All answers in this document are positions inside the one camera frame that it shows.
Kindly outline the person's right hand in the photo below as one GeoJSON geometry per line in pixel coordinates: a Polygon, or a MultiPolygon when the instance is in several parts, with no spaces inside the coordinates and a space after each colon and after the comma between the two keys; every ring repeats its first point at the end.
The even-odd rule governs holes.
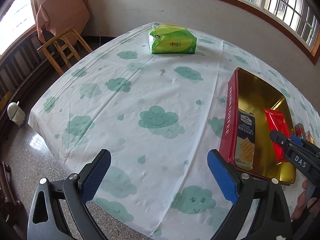
{"type": "Polygon", "coordinates": [[[310,200],[306,202],[306,189],[308,182],[308,180],[305,180],[302,183],[304,191],[298,196],[297,205],[291,215],[291,220],[297,220],[302,215],[305,207],[308,208],[311,214],[315,216],[319,214],[319,198],[310,198],[310,200]]]}

